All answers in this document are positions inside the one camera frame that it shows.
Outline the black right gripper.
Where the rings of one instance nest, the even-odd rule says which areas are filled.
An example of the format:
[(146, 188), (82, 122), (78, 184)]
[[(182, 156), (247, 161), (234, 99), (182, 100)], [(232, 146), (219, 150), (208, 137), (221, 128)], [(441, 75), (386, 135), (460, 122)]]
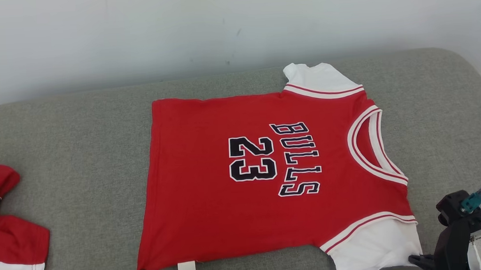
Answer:
[(470, 236), (468, 221), (455, 221), (440, 233), (434, 255), (410, 255), (409, 263), (422, 270), (470, 270), (467, 256)]

